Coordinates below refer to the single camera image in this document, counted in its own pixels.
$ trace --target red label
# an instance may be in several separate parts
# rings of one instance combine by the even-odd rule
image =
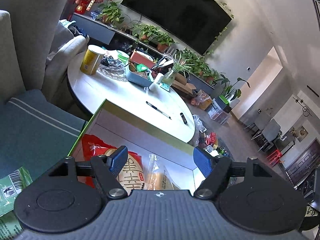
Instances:
[[[141,173],[141,172],[139,172],[139,177],[140,177],[140,180],[141,180],[141,181],[144,181],[144,179],[143,179],[143,176],[142,176],[142,173]]]

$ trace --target white stripe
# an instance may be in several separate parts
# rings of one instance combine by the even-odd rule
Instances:
[[[54,121],[58,122],[59,124],[62,124],[62,125],[64,125],[64,126],[66,126],[66,127],[69,127],[70,129],[75,130],[75,131],[77,131],[77,132],[81,132],[81,131],[79,131],[79,130],[77,130],[77,129],[75,129],[75,128],[73,128],[73,127],[71,127],[71,126],[69,126],[69,125],[67,125],[67,124],[65,124],[65,123],[63,123],[63,122],[60,122],[60,121],[58,121],[58,120],[56,120],[56,119],[52,118],[51,116],[48,116],[48,115],[46,115],[46,114],[44,114],[44,113],[40,112],[39,110],[37,110],[37,109],[33,108],[32,106],[29,106],[27,103],[25,103],[25,102],[23,102],[23,101],[21,101],[21,100],[19,100],[19,99],[17,99],[17,98],[11,98],[11,99],[15,99],[15,100],[17,100],[17,101],[19,101],[19,102],[21,102],[21,103],[25,104],[26,106],[30,107],[32,110],[34,110],[34,111],[36,111],[36,112],[38,112],[38,113],[40,113],[40,114],[42,114],[42,115],[44,115],[44,116],[46,116],[46,117],[50,118],[51,120],[54,120]]]
[[[66,130],[63,130],[62,128],[60,128],[60,127],[58,127],[58,126],[56,126],[56,125],[54,125],[54,124],[52,124],[52,123],[50,123],[50,122],[42,119],[42,118],[40,118],[39,116],[36,116],[35,114],[29,112],[28,110],[24,109],[23,107],[17,105],[16,103],[14,103],[14,102],[12,102],[12,101],[9,101],[8,103],[14,104],[15,106],[17,106],[17,107],[21,108],[22,110],[26,111],[28,114],[33,115],[34,117],[38,118],[39,120],[41,120],[41,121],[43,121],[43,122],[45,122],[45,123],[47,123],[47,124],[49,124],[49,125],[52,125],[53,127],[58,128],[58,129],[61,130],[61,131],[64,131],[64,132],[66,132],[66,133],[68,133],[68,134],[71,134],[71,135],[73,135],[73,136],[75,136],[75,137],[78,137],[78,135],[75,135],[75,134],[73,134],[73,133],[71,133],[71,132],[68,132],[68,131],[66,131]]]

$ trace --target glass vase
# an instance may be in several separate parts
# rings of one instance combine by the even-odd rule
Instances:
[[[175,70],[170,70],[167,74],[164,75],[162,83],[171,86],[174,82],[174,79],[176,78],[177,73],[178,72]]]

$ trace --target white oval table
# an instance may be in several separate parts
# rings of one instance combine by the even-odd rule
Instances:
[[[68,66],[68,82],[71,93],[91,114],[94,114],[107,99],[181,141],[191,140],[195,132],[192,114],[172,88],[167,92],[155,86],[155,89],[149,90],[147,94],[143,87],[111,79],[100,72],[88,76],[80,71],[84,54],[85,52],[78,54]],[[171,119],[147,105],[146,101],[169,115]],[[184,114],[187,124],[183,123],[180,113]]]

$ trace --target red plastic chair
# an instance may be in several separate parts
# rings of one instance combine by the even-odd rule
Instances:
[[[272,165],[272,167],[274,167],[280,162],[281,157],[282,157],[281,152],[278,149],[276,149],[273,153],[271,153],[267,157],[267,159],[270,161],[269,164]]]

